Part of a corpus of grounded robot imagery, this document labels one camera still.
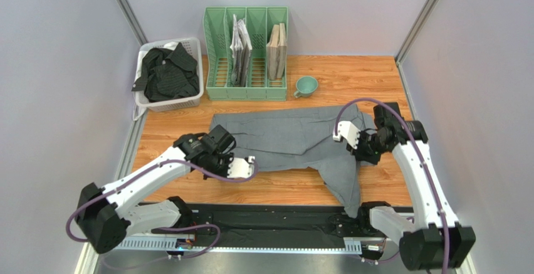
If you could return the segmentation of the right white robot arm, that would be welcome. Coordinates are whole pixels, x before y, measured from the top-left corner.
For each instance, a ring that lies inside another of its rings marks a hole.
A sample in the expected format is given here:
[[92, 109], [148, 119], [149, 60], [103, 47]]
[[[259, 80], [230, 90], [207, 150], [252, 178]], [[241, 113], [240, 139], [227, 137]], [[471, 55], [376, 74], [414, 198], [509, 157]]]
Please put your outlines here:
[[356, 161], [376, 165], [392, 153], [411, 197], [414, 216], [409, 220], [383, 201], [360, 205], [357, 221], [368, 233], [380, 232], [399, 249], [410, 271], [460, 268], [476, 242], [474, 229], [461, 224], [441, 189], [433, 168], [429, 139], [420, 121], [404, 120], [396, 102], [373, 101], [374, 124], [362, 130], [336, 119], [333, 140], [346, 141]]

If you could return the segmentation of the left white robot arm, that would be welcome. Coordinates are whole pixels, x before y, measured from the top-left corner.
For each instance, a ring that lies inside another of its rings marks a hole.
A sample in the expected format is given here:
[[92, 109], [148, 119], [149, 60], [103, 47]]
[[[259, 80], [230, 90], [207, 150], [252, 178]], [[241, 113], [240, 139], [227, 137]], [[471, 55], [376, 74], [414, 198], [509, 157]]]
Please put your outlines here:
[[205, 176], [227, 179], [235, 147], [234, 136], [217, 125], [208, 133], [179, 137], [158, 158], [122, 179], [102, 187], [86, 185], [73, 215], [85, 235], [83, 241], [104, 254], [133, 234], [191, 227], [192, 211], [180, 197], [157, 204], [142, 205], [141, 201], [195, 169]]

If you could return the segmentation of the grey long sleeve shirt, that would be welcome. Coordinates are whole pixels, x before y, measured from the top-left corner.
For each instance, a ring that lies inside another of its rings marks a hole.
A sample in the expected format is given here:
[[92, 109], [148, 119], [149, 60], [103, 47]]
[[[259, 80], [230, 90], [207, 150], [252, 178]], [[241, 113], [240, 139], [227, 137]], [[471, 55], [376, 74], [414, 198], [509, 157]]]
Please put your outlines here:
[[351, 218], [360, 206], [361, 163], [332, 139], [339, 106], [269, 112], [219, 113], [210, 127], [222, 126], [236, 140], [237, 157], [253, 156], [261, 172], [312, 168]]

